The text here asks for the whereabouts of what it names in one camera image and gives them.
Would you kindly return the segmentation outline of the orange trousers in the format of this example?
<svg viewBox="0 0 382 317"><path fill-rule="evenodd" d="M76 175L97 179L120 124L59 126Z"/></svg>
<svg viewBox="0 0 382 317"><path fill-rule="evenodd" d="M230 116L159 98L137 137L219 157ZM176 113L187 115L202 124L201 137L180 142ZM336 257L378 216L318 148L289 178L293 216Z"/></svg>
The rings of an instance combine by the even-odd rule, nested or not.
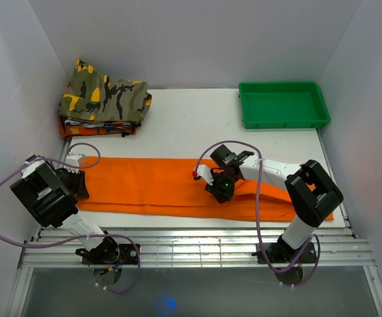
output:
<svg viewBox="0 0 382 317"><path fill-rule="evenodd" d="M256 181L240 180L230 202L218 203L192 171L187 158L103 157L85 171L88 199L82 211L218 218L236 221L290 222L295 217L285 190Z"/></svg>

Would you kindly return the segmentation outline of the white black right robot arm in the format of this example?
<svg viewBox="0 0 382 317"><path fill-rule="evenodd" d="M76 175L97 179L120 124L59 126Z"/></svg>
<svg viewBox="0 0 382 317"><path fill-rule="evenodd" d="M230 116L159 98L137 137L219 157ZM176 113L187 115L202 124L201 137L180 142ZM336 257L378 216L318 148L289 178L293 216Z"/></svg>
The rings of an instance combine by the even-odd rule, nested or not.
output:
<svg viewBox="0 0 382 317"><path fill-rule="evenodd" d="M210 147L215 167L200 162L193 171L195 180L203 179L205 189L218 203L231 201L239 180L256 181L285 190L295 217L275 243L258 245L256 255L264 263L295 263L314 253L310 242L315 230L332 215L344 196L322 165L315 160L290 164L262 157L253 146L237 154L218 142Z"/></svg>

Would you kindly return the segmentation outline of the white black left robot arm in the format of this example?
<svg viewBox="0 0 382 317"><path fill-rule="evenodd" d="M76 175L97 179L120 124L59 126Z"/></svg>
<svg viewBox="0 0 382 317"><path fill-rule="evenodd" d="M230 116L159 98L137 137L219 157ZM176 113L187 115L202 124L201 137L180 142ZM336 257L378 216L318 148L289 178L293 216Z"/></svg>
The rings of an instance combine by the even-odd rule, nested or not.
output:
<svg viewBox="0 0 382 317"><path fill-rule="evenodd" d="M72 166L55 168L51 162L33 155L26 160L20 179L10 189L42 227L61 227L73 236L82 236L82 248L75 253L91 264L114 264L120 247L107 232L86 221L79 212L80 199L89 197L85 171L79 169L85 155L73 155Z"/></svg>

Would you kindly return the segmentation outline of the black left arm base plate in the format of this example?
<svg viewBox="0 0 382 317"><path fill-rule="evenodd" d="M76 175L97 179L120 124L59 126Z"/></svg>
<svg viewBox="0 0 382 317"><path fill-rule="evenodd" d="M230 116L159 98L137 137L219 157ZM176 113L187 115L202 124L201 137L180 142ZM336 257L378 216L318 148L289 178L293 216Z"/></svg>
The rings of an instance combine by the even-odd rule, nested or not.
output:
<svg viewBox="0 0 382 317"><path fill-rule="evenodd" d="M131 244L119 244L115 249L94 258L85 248L76 249L75 254L81 257L81 263L85 265L138 264L138 252Z"/></svg>

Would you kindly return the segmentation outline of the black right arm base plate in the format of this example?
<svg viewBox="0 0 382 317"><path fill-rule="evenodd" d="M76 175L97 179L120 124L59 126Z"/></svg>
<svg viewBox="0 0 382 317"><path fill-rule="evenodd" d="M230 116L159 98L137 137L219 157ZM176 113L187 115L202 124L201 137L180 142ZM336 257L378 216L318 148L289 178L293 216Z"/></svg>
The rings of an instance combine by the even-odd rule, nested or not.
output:
<svg viewBox="0 0 382 317"><path fill-rule="evenodd" d="M266 255L271 264L288 264L290 263L297 253L300 251L286 249L277 242L266 243ZM265 264L266 260L264 259L259 244L256 245L256 251L251 254L257 258L259 264ZM315 246L312 242L308 244L303 253L298 257L296 264L314 264L316 262L317 255L315 251Z"/></svg>

